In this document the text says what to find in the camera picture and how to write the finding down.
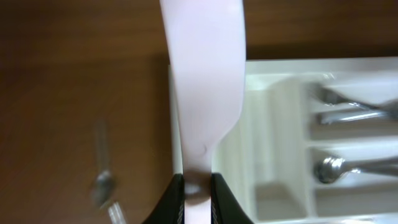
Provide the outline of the pink plastic knife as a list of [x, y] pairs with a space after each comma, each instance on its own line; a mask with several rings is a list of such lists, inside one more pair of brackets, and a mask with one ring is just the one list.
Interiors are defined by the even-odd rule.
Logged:
[[177, 103], [186, 224], [211, 223], [212, 156], [244, 99], [242, 0], [161, 0]]

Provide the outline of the steel fork angled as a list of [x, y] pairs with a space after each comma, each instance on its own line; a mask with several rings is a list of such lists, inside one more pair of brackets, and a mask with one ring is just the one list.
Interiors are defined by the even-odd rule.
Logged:
[[384, 103], [382, 105], [372, 105], [365, 102], [360, 102], [352, 98], [348, 98], [335, 90], [325, 87], [320, 83], [312, 83], [308, 89], [310, 96], [314, 97], [318, 101], [322, 102], [326, 106], [337, 106], [340, 104], [349, 104], [354, 106], [357, 110], [371, 110], [382, 107], [383, 105], [388, 105], [390, 103], [397, 103], [397, 100]]

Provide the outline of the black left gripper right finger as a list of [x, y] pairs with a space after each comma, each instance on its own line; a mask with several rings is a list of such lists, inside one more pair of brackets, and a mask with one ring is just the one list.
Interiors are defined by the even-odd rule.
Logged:
[[211, 223], [253, 224], [220, 173], [211, 175]]

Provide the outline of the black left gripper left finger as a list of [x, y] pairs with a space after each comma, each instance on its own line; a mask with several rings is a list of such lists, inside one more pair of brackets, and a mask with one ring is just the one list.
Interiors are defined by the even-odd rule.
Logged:
[[157, 205], [142, 223], [184, 224], [184, 208], [184, 178], [182, 174], [174, 174]]

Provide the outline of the steel tablespoon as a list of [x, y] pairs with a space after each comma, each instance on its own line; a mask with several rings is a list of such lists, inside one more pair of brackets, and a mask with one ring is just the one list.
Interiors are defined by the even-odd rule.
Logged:
[[313, 166], [314, 177], [322, 184], [332, 184], [347, 173], [376, 174], [397, 177], [397, 156], [347, 161], [338, 156], [329, 156]]

